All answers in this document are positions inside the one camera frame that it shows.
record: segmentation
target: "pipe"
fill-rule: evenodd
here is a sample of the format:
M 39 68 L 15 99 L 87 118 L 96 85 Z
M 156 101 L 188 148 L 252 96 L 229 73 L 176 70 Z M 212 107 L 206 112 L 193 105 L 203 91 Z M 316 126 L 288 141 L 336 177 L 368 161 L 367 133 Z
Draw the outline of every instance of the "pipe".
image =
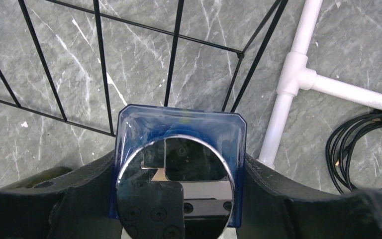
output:
M 279 149 L 292 100 L 292 95 L 278 94 L 275 106 L 273 107 L 272 116 L 270 117 L 269 126 L 264 136 L 263 146 L 261 147 L 258 160 L 271 169 L 275 168 L 276 153 Z
M 382 94 L 374 91 L 320 75 L 317 75 L 317 79 L 311 88 L 315 91 L 382 110 Z
M 306 0 L 290 51 L 306 55 L 323 0 Z

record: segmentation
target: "wire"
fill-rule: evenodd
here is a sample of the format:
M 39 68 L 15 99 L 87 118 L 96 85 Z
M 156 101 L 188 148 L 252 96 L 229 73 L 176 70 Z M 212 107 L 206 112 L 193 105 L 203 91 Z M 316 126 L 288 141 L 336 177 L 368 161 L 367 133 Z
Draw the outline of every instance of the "wire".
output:
M 357 141 L 365 134 L 379 128 L 382 128 L 382 111 L 373 110 L 369 114 L 355 117 L 345 122 L 327 140 L 327 168 L 333 184 L 340 194 L 344 194 L 345 191 L 339 183 L 349 189 L 349 191 L 357 189 L 352 184 L 349 174 L 351 158 Z

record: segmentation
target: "gray marble floor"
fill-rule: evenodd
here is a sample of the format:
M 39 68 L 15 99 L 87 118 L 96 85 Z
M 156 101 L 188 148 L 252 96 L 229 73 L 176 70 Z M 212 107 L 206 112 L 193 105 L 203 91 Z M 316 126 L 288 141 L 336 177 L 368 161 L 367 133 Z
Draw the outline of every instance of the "gray marble floor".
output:
M 92 0 L 65 0 L 92 9 Z M 237 112 L 248 123 L 247 152 L 257 157 L 275 87 L 290 50 L 303 0 L 289 1 Z M 186 1 L 181 34 L 242 49 L 273 0 Z M 44 0 L 26 0 L 52 78 L 70 120 L 109 130 L 92 14 Z M 177 1 L 102 0 L 102 12 L 173 31 Z M 172 37 L 102 19 L 112 118 L 126 105 L 161 105 Z M 267 28 L 248 49 L 228 108 L 238 94 Z M 321 75 L 382 93 L 382 0 L 325 0 L 308 51 Z M 238 62 L 235 53 L 180 39 L 169 104 L 218 111 Z M 16 0 L 0 1 L 0 68 L 21 104 L 60 116 Z M 11 101 L 0 81 L 0 99 Z M 281 174 L 337 193 L 324 159 L 331 131 L 369 109 L 314 91 L 291 107 L 275 162 Z M 0 187 L 55 165 L 87 164 L 114 148 L 114 139 L 0 104 Z M 382 186 L 382 130 L 356 146 L 354 183 Z

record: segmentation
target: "metal frame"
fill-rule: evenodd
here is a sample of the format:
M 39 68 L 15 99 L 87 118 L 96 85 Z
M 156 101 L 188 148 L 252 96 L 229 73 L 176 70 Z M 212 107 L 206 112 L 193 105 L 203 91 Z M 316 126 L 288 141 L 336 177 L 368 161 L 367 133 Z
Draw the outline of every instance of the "metal frame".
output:
M 126 19 L 123 19 L 123 18 L 120 18 L 120 17 L 115 17 L 115 16 L 104 14 L 104 13 L 100 13 L 100 10 L 99 10 L 100 6 L 99 6 L 99 1 L 98 0 L 93 0 L 94 10 L 90 10 L 90 9 L 87 9 L 87 8 L 83 8 L 83 7 L 76 6 L 76 5 L 73 5 L 73 4 L 69 4 L 69 3 L 66 3 L 66 2 L 62 2 L 62 1 L 59 1 L 59 0 L 46 0 L 46 1 L 49 1 L 49 2 L 52 2 L 52 3 L 55 3 L 55 4 L 59 4 L 59 5 L 65 6 L 65 7 L 73 8 L 73 9 L 76 9 L 76 10 L 79 10 L 79 11 L 83 11 L 83 12 L 87 12 L 87 13 L 91 13 L 91 14 L 95 15 L 96 29 L 97 29 L 97 39 L 98 39 L 98 45 L 99 45 L 100 62 L 101 62 L 101 68 L 102 68 L 103 85 L 104 85 L 104 93 L 105 93 L 105 98 L 106 98 L 106 107 L 107 107 L 107 115 L 108 115 L 108 120 L 109 120 L 110 132 L 103 131 L 103 130 L 100 130 L 100 129 L 97 129 L 97 128 L 93 128 L 93 127 L 90 127 L 90 126 L 86 126 L 86 125 L 83 125 L 83 124 L 80 124 L 80 123 L 75 123 L 75 122 L 69 121 L 68 118 L 66 117 L 64 108 L 62 106 L 61 100 L 59 99 L 58 92 L 57 92 L 57 90 L 55 88 L 55 85 L 54 85 L 54 82 L 52 80 L 52 76 L 50 74 L 49 67 L 48 67 L 48 65 L 46 63 L 44 54 L 42 52 L 39 40 L 38 40 L 36 32 L 34 30 L 33 23 L 31 22 L 30 16 L 28 14 L 28 10 L 27 10 L 27 7 L 25 5 L 24 0 L 18 0 L 18 3 L 19 3 L 19 6 L 21 8 L 21 11 L 23 13 L 24 19 L 25 19 L 25 21 L 27 23 L 28 30 L 30 31 L 30 34 L 31 34 L 31 37 L 33 39 L 34 45 L 36 47 L 37 53 L 39 55 L 40 61 L 41 61 L 42 65 L 43 65 L 43 68 L 44 68 L 46 77 L 48 79 L 49 85 L 50 85 L 50 87 L 52 89 L 53 95 L 54 95 L 55 100 L 56 100 L 56 102 L 58 104 L 58 108 L 59 108 L 59 110 L 61 112 L 62 118 L 56 117 L 56 116 L 52 116 L 52 115 L 49 115 L 49 114 L 46 114 L 46 113 L 43 113 L 43 112 L 39 112 L 39 111 L 36 111 L 36 110 L 32 110 L 32 109 L 29 109 L 29 108 L 26 108 L 26 107 L 22 106 L 20 104 L 20 102 L 18 101 L 17 97 L 15 96 L 15 93 L 11 89 L 8 81 L 6 80 L 6 78 L 3 75 L 1 70 L 0 70 L 0 78 L 1 78 L 1 80 L 3 82 L 3 84 L 5 85 L 6 89 L 8 90 L 10 96 L 12 97 L 14 103 L 3 101 L 3 100 L 0 100 L 0 103 L 8 105 L 8 106 L 16 107 L 16 108 L 19 108 L 21 110 L 25 110 L 25 111 L 28 111 L 28 112 L 31 112 L 31 113 L 35 113 L 35 114 L 38 114 L 38 115 L 41 115 L 41 116 L 45 116 L 45 117 L 48 117 L 48 118 L 51 118 L 51 119 L 54 119 L 54 120 L 65 122 L 65 123 L 70 124 L 70 125 L 74 125 L 74 126 L 77 126 L 77 127 L 88 129 L 88 130 L 91 130 L 91 131 L 94 131 L 94 132 L 97 132 L 97 133 L 101 133 L 101 134 L 105 134 L 105 135 L 109 135 L 109 136 L 115 136 L 115 132 L 114 132 L 114 129 L 113 129 L 112 116 L 111 116 L 111 110 L 110 110 L 110 98 L 109 98 L 107 76 L 106 76 L 106 62 L 105 62 L 105 57 L 104 57 L 104 47 L 103 47 L 104 44 L 103 44 L 103 36 L 102 36 L 102 29 L 101 29 L 101 17 L 109 18 L 109 19 L 112 19 L 112 20 L 115 20 L 115 21 L 120 21 L 120 22 L 123 22 L 123 23 L 126 23 L 126 24 L 138 26 L 138 27 L 141 27 L 141 28 L 145 28 L 145 29 L 148 29 L 148 30 L 152 30 L 152 31 L 156 31 L 156 32 L 160 32 L 160 33 L 163 33 L 163 34 L 167 34 L 167 35 L 173 36 L 171 58 L 170 58 L 170 63 L 169 63 L 169 73 L 168 73 L 168 80 L 167 80 L 167 86 L 166 86 L 166 92 L 165 92 L 165 103 L 164 103 L 164 106 L 166 106 L 166 107 L 168 106 L 168 102 L 169 102 L 169 94 L 170 94 L 170 89 L 171 89 L 171 84 L 172 84 L 172 77 L 173 77 L 173 72 L 174 72 L 175 55 L 176 55 L 176 50 L 177 50 L 177 45 L 178 45 L 178 39 L 179 38 L 185 39 L 185 40 L 188 40 L 188 41 L 193 41 L 193 42 L 200 43 L 200 44 L 204 44 L 204 45 L 207 45 L 207 46 L 211 46 L 211 47 L 218 48 L 218 49 L 221 49 L 221 50 L 225 50 L 225 51 L 230 51 L 230 52 L 236 53 L 237 57 L 238 57 L 238 64 L 236 65 L 235 72 L 233 74 L 231 83 L 229 85 L 229 88 L 228 88 L 228 91 L 227 91 L 227 94 L 226 94 L 226 97 L 225 97 L 225 100 L 224 100 L 224 103 L 223 103 L 223 106 L 222 106 L 222 112 L 224 112 L 225 109 L 226 109 L 226 105 L 228 103 L 228 99 L 230 97 L 230 94 L 232 92 L 232 87 L 235 84 L 235 80 L 236 80 L 239 68 L 240 68 L 242 60 L 243 60 L 243 58 L 245 56 L 245 52 L 248 50 L 249 46 L 253 43 L 253 41 L 256 38 L 256 36 L 258 35 L 258 33 L 261 31 L 261 29 L 264 27 L 264 25 L 267 23 L 267 21 L 269 20 L 269 18 L 272 16 L 272 14 L 274 13 L 274 11 L 277 8 L 277 11 L 276 11 L 276 13 L 275 13 L 275 15 L 273 17 L 272 23 L 270 24 L 270 26 L 268 28 L 267 34 L 264 37 L 263 42 L 262 42 L 262 44 L 261 44 L 261 46 L 260 46 L 260 48 L 259 48 L 259 50 L 257 52 L 256 58 L 255 58 L 254 62 L 252 63 L 251 68 L 250 68 L 250 70 L 249 70 L 249 72 L 247 74 L 247 77 L 245 78 L 245 81 L 244 81 L 244 83 L 243 83 L 243 85 L 242 85 L 242 87 L 241 87 L 241 89 L 239 91 L 238 97 L 237 97 L 237 99 L 235 100 L 235 102 L 234 102 L 234 104 L 232 106 L 231 112 L 235 112 L 239 102 L 241 101 L 242 96 L 244 95 L 244 92 L 245 92 L 245 90 L 246 90 L 246 88 L 248 86 L 248 83 L 250 82 L 250 80 L 251 80 L 251 78 L 252 78 L 252 76 L 254 74 L 254 71 L 256 70 L 256 67 L 257 67 L 258 63 L 260 62 L 261 56 L 263 55 L 263 53 L 264 53 L 264 51 L 265 51 L 265 49 L 267 47 L 267 44 L 269 43 L 270 38 L 272 37 L 273 31 L 275 30 L 275 27 L 276 27 L 276 25 L 277 25 L 281 15 L 282 15 L 282 13 L 283 13 L 284 8 L 286 7 L 286 4 L 287 4 L 288 0 L 276 0 L 273 3 L 273 5 L 269 9 L 269 11 L 267 12 L 266 16 L 262 19 L 262 21 L 258 25 L 257 29 L 254 31 L 253 35 L 251 36 L 250 40 L 247 42 L 247 44 L 245 45 L 244 49 L 242 49 L 242 50 L 233 49 L 233 48 L 230 48 L 230 47 L 218 45 L 218 44 L 215 44 L 215 43 L 212 43 L 212 42 L 203 41 L 203 40 L 200 40 L 200 39 L 196 39 L 196 38 L 193 38 L 193 37 L 184 36 L 184 35 L 179 34 L 180 27 L 181 27 L 181 18 L 182 18 L 182 13 L 183 13 L 183 8 L 184 8 L 184 0 L 178 0 L 178 9 L 177 9 L 177 16 L 176 16 L 176 20 L 175 20 L 175 30 L 174 30 L 174 32 L 162 30 L 162 29 L 159 29 L 159 28 L 156 28 L 156 27 L 140 24 L 140 23 L 133 22 L 133 21 L 129 21 L 129 20 L 126 20 Z

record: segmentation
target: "round mirror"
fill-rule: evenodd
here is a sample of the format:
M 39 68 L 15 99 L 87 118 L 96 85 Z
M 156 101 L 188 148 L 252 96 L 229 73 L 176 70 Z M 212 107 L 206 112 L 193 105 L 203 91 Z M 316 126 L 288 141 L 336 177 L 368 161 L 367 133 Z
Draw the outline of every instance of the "round mirror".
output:
M 233 208 L 234 182 L 226 161 L 187 135 L 133 152 L 116 190 L 119 219 L 133 239 L 216 239 Z

